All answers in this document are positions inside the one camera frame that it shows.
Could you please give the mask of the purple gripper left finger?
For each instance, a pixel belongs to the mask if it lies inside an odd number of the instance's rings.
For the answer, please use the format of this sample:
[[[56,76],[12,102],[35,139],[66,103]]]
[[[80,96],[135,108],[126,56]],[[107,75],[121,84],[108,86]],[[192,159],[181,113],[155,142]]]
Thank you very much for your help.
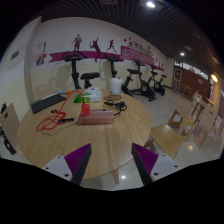
[[[66,156],[56,155],[43,167],[43,170],[79,185],[82,182],[91,154],[91,144],[86,144]]]

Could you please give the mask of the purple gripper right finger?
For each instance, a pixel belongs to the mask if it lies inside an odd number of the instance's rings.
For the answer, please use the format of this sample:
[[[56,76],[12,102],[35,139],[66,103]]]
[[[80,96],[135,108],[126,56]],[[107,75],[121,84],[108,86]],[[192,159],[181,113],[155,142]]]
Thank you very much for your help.
[[[167,154],[156,154],[136,143],[132,144],[131,153],[144,185],[148,185],[181,169],[181,166]]]

